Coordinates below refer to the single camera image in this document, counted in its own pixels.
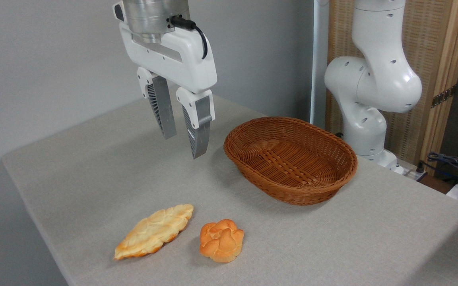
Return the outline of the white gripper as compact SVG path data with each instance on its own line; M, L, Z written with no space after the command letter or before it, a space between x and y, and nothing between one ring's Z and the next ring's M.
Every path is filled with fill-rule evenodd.
M217 72L209 40L203 59L203 41L197 31L177 28L156 44L145 43L123 22L119 28L129 58L140 66L139 85L164 138L177 135L169 80L180 86L176 97L182 104L192 157L202 156L208 148L211 121L215 120L213 93L209 89L217 83Z

